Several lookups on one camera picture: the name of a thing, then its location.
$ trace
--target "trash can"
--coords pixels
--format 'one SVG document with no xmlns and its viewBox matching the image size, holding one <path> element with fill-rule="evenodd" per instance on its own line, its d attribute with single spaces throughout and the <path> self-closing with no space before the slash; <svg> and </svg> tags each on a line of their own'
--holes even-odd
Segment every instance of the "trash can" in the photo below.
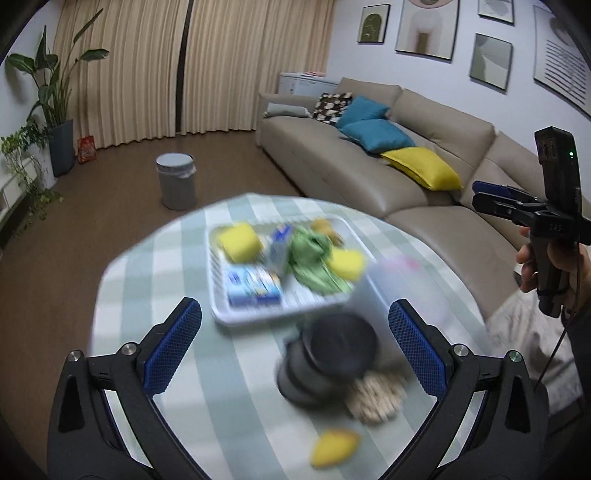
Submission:
<svg viewBox="0 0 591 480">
<path fill-rule="evenodd" d="M 156 159 L 162 203 L 171 210 L 188 210 L 197 204 L 195 164 L 186 153 L 166 153 Z"/>
</svg>

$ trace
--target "plaid tablecloth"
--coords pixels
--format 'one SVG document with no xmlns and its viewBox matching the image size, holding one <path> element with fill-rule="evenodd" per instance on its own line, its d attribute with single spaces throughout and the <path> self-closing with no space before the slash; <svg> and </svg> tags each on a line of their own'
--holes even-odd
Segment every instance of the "plaid tablecloth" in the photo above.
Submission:
<svg viewBox="0 0 591 480">
<path fill-rule="evenodd" d="M 420 262 L 447 296 L 451 311 L 472 338 L 475 353 L 489 354 L 478 307 L 460 279 L 424 243 L 364 213 L 318 200 L 247 194 L 177 219 L 114 260 L 98 293 L 91 355 L 114 353 L 139 342 L 187 296 L 199 301 L 203 322 L 167 391 L 154 401 L 170 427 L 213 480 L 371 480 L 397 458 L 434 404 L 415 378 L 409 380 L 402 413 L 378 427 L 365 427 L 342 411 L 308 413 L 290 405 L 275 386 L 275 365 L 294 322 L 246 329 L 218 326 L 207 293 L 204 233 L 209 225 L 290 217 L 345 218 L 376 258 L 404 253 Z M 113 415 L 133 457 L 148 463 L 121 405 L 108 394 Z M 455 458 L 472 425 L 476 395 L 445 461 Z M 315 471 L 310 454 L 325 428 L 346 426 L 363 441 L 338 468 Z"/>
</svg>

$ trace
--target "cup lid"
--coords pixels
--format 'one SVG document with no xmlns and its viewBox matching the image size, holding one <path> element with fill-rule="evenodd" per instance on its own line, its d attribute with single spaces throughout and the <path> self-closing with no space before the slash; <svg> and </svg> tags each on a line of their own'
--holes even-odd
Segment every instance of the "cup lid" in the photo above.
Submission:
<svg viewBox="0 0 591 480">
<path fill-rule="evenodd" d="M 322 374 L 341 381 L 360 377 L 373 364 L 378 337 L 363 318 L 350 313 L 325 315 L 306 326 L 304 350 Z"/>
</svg>

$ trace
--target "beige curtain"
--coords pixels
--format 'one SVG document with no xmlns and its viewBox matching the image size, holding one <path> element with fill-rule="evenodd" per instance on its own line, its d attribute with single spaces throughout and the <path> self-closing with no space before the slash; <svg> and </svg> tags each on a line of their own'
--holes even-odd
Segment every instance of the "beige curtain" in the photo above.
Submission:
<svg viewBox="0 0 591 480">
<path fill-rule="evenodd" d="M 173 137 L 178 57 L 189 0 L 66 0 L 54 42 L 65 59 L 75 33 L 105 11 L 74 54 L 106 48 L 105 60 L 72 75 L 74 138 L 94 135 L 97 147 Z"/>
<path fill-rule="evenodd" d="M 259 93 L 281 72 L 324 70 L 335 0 L 197 0 L 183 133 L 252 130 Z"/>
</svg>

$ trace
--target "hand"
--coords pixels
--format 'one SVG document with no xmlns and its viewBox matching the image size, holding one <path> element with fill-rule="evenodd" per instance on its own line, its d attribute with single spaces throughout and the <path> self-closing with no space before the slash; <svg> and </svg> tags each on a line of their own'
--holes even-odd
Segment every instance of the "hand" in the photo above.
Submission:
<svg viewBox="0 0 591 480">
<path fill-rule="evenodd" d="M 529 238 L 529 227 L 521 227 L 520 234 Z M 577 310 L 580 310 L 591 299 L 591 260 L 589 260 L 589 254 L 584 245 L 579 245 L 579 255 L 581 256 L 581 286 Z M 548 258 L 556 268 L 567 271 L 570 274 L 570 288 L 564 299 L 564 306 L 567 310 L 572 310 L 574 292 L 577 289 L 577 254 L 565 248 L 559 242 L 553 241 L 548 245 Z M 521 247 L 515 256 L 515 260 L 517 263 L 523 264 L 521 267 L 521 291 L 527 293 L 537 288 L 537 266 L 531 244 Z"/>
</svg>

